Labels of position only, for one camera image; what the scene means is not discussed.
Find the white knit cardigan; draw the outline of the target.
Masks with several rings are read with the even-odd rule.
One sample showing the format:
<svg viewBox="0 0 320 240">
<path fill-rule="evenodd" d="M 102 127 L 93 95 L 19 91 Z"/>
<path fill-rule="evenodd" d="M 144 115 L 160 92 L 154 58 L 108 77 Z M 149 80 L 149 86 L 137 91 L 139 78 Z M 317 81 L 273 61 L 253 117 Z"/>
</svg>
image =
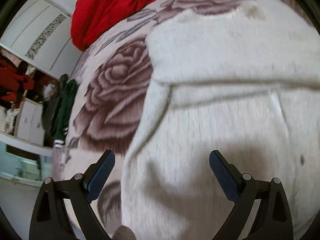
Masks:
<svg viewBox="0 0 320 240">
<path fill-rule="evenodd" d="M 211 239 L 232 208 L 209 167 L 281 180 L 299 239 L 319 211 L 319 35 L 278 1 L 186 10 L 146 39 L 153 74 L 121 176 L 138 239 Z"/>
</svg>

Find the red hanging clothes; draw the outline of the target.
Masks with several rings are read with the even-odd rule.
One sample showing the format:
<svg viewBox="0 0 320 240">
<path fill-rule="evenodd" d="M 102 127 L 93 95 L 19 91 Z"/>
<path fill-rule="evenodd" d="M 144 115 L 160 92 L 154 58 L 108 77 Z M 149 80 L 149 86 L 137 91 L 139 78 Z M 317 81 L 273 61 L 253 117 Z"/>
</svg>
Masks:
<svg viewBox="0 0 320 240">
<path fill-rule="evenodd" d="M 1 106 L 10 109 L 12 104 L 19 107 L 26 90 L 32 90 L 35 81 L 26 74 L 28 63 L 21 61 L 14 65 L 4 55 L 1 55 Z"/>
</svg>

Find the dark green jacket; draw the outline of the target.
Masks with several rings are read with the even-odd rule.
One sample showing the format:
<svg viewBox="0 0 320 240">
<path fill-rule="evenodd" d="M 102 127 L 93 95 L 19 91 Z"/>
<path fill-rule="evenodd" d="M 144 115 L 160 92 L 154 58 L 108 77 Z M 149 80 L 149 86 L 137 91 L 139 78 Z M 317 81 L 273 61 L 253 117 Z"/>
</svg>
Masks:
<svg viewBox="0 0 320 240">
<path fill-rule="evenodd" d="M 77 92 L 78 83 L 63 74 L 56 92 L 43 103 L 42 127 L 45 134 L 53 139 L 53 148 L 61 148 L 65 144 Z"/>
</svg>

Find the floral plush bed blanket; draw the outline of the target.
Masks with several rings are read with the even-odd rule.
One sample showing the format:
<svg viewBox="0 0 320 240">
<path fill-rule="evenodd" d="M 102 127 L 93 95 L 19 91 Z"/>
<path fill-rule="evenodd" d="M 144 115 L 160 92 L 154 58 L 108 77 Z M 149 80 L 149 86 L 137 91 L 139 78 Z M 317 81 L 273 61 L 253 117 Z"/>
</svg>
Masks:
<svg viewBox="0 0 320 240">
<path fill-rule="evenodd" d="M 142 119 L 153 74 L 146 44 L 149 34 L 186 10 L 216 16 L 233 12 L 246 2 L 274 1 L 285 4 L 314 28 L 294 0 L 155 0 L 103 33 L 85 51 L 74 76 L 79 89 L 66 144 L 54 152 L 53 176 L 57 180 L 70 179 L 95 163 L 105 150 L 115 152 L 116 165 L 100 196 L 92 203 L 109 235 L 124 225 L 121 176 Z"/>
</svg>

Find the white wardrobe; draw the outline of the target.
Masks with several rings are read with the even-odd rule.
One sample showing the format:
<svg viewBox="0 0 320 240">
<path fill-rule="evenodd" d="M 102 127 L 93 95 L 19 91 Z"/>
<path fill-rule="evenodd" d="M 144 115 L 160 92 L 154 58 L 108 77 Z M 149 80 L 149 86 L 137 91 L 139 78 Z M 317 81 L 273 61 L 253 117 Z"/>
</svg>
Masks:
<svg viewBox="0 0 320 240">
<path fill-rule="evenodd" d="M 45 0 L 27 0 L 12 19 L 1 46 L 44 73 L 71 76 L 82 52 L 71 40 L 71 18 Z"/>
</svg>

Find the red quilt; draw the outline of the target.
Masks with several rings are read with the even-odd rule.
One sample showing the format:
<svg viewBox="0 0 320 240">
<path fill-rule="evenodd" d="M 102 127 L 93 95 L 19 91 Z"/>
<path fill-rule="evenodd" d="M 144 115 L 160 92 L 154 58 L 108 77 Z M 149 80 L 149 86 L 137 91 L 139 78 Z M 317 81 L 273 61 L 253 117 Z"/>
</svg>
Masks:
<svg viewBox="0 0 320 240">
<path fill-rule="evenodd" d="M 71 23 L 73 44 L 80 51 L 85 51 L 105 31 L 154 1 L 77 0 Z"/>
</svg>

